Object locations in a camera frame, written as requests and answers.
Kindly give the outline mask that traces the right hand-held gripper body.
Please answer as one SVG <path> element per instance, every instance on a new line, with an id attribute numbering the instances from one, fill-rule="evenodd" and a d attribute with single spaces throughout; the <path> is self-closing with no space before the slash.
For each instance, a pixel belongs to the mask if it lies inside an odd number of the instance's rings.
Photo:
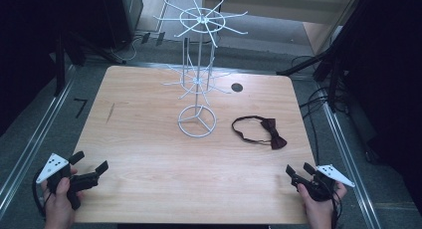
<path id="1" fill-rule="evenodd" d="M 308 181 L 299 175 L 297 180 L 292 180 L 292 186 L 294 187 L 303 184 L 314 201 L 331 200 L 334 194 L 334 186 L 337 181 L 350 187 L 354 186 L 354 183 L 351 180 L 331 164 L 319 165 L 314 167 L 314 169 L 316 170 L 316 173 L 312 175 L 313 179 L 311 181 Z"/>

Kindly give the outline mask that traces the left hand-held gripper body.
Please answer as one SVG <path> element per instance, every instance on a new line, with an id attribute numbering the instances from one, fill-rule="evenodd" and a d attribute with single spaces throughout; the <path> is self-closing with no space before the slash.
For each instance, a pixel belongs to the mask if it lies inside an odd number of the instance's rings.
<path id="1" fill-rule="evenodd" d="M 68 177 L 70 179 L 70 189 L 68 190 L 67 197 L 72 204 L 72 208 L 77 210 L 81 206 L 81 201 L 77 193 L 97 186 L 100 176 L 95 171 L 74 175 L 71 173 L 71 166 L 68 159 L 52 153 L 38 174 L 35 182 L 41 184 L 43 181 L 47 181 L 47 186 L 52 193 L 55 193 L 60 180 L 63 177 Z"/>

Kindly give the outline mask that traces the dark red bow tie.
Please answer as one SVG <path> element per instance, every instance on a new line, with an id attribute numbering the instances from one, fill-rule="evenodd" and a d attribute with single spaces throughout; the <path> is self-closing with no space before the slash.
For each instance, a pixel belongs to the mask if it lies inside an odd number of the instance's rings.
<path id="1" fill-rule="evenodd" d="M 254 139 L 246 138 L 239 130 L 235 129 L 236 122 L 245 120 L 245 119 L 252 119 L 252 118 L 258 119 L 260 121 L 260 124 L 263 127 L 263 129 L 266 130 L 271 137 L 269 140 L 254 140 Z M 267 117 L 262 117 L 258 115 L 241 116 L 241 117 L 236 118 L 232 122 L 231 127 L 233 131 L 245 142 L 260 143 L 260 144 L 268 143 L 271 146 L 272 150 L 281 149 L 285 147 L 288 143 L 283 137 L 280 136 L 279 132 L 277 131 L 276 120 L 274 118 L 267 118 Z"/>

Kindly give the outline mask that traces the white wire display rack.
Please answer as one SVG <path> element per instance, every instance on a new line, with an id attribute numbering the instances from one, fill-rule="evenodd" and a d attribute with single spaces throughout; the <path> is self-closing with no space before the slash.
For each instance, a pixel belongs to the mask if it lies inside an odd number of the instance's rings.
<path id="1" fill-rule="evenodd" d="M 156 17 L 161 22 L 174 21 L 183 27 L 183 31 L 175 35 L 175 38 L 183 37 L 182 42 L 182 65 L 180 67 L 169 66 L 172 72 L 179 75 L 179 80 L 173 83 L 164 83 L 165 86 L 177 85 L 184 93 L 180 100 L 187 96 L 194 98 L 194 104 L 182 110 L 177 119 L 179 129 L 191 137 L 205 137 L 211 134 L 216 125 L 217 117 L 210 109 L 207 95 L 213 90 L 227 94 L 227 91 L 216 86 L 218 78 L 227 77 L 227 74 L 215 75 L 213 67 L 215 52 L 218 48 L 218 34 L 222 30 L 228 30 L 239 35 L 247 35 L 247 32 L 238 31 L 227 25 L 227 20 L 240 18 L 247 14 L 223 15 L 219 8 L 225 0 L 220 0 L 213 8 L 200 7 L 196 0 L 192 0 L 194 6 L 181 8 L 163 0 L 167 7 L 178 10 L 175 18 Z"/>

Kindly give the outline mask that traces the person's right hand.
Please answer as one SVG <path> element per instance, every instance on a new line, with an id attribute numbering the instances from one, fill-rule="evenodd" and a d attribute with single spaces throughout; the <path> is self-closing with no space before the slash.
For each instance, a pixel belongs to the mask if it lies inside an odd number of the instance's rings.
<path id="1" fill-rule="evenodd" d="M 303 184 L 298 185 L 298 192 L 304 203 L 310 229 L 334 229 L 340 200 L 347 193 L 345 186 L 337 181 L 333 199 L 328 201 L 314 201 Z"/>

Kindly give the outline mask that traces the person's left hand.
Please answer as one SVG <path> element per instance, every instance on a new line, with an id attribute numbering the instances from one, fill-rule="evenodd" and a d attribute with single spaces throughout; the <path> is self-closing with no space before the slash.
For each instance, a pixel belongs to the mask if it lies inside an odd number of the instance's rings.
<path id="1" fill-rule="evenodd" d="M 44 229 L 71 229 L 75 222 L 76 211 L 67 197 L 70 179 L 63 177 L 58 183 L 55 193 L 50 191 L 46 182 L 43 182 L 41 187 L 46 213 Z"/>

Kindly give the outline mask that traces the black metal stand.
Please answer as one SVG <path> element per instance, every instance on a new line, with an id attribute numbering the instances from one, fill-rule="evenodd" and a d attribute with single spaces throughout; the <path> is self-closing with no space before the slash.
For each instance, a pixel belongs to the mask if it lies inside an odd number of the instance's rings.
<path id="1" fill-rule="evenodd" d="M 313 74 L 314 80 L 322 82 L 327 76 L 330 76 L 327 90 L 327 103 L 329 108 L 335 112 L 335 92 L 340 75 L 340 55 L 345 52 L 346 42 L 351 38 L 351 35 L 355 30 L 355 25 L 363 15 L 366 5 L 367 0 L 358 0 L 355 10 L 351 13 L 351 16 L 338 33 L 337 37 L 325 51 L 287 70 L 278 71 L 276 72 L 276 75 L 289 77 L 306 67 L 318 63 L 318 67 Z"/>
<path id="2" fill-rule="evenodd" d="M 116 57 L 111 56 L 105 50 L 96 46 L 94 43 L 82 37 L 80 34 L 61 31 L 56 37 L 55 47 L 55 73 L 56 73 L 56 90 L 54 96 L 57 97 L 65 87 L 66 73 L 65 73 L 65 54 L 68 54 L 71 62 L 78 66 L 82 66 L 86 57 L 82 50 L 82 46 L 85 46 L 92 50 L 97 55 L 101 56 L 105 60 L 113 64 L 124 65 L 126 60 L 119 60 Z"/>

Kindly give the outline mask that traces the dark cabinet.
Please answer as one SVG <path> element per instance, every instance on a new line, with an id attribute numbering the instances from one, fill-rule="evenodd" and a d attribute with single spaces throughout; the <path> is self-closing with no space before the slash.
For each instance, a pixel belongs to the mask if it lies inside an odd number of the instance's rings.
<path id="1" fill-rule="evenodd" d="M 105 6 L 105 44 L 119 47 L 134 36 L 142 9 L 142 0 L 103 0 Z"/>

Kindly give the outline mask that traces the aluminium floor rail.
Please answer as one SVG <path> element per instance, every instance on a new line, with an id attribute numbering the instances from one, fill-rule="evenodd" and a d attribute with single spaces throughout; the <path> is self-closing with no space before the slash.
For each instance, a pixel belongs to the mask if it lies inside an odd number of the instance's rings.
<path id="1" fill-rule="evenodd" d="M 374 208 L 374 204 L 372 203 L 355 160 L 353 159 L 353 156 L 350 152 L 349 145 L 339 124 L 338 118 L 336 114 L 331 111 L 328 103 L 325 103 L 322 108 L 333 134 L 347 175 L 349 176 L 349 179 L 355 184 L 353 187 L 353 192 L 365 224 L 368 229 L 382 229 L 381 223 Z"/>
<path id="2" fill-rule="evenodd" d="M 75 81 L 78 67 L 66 69 L 65 86 L 55 97 L 56 80 L 47 84 L 11 127 L 0 136 L 0 221 L 39 154 Z"/>

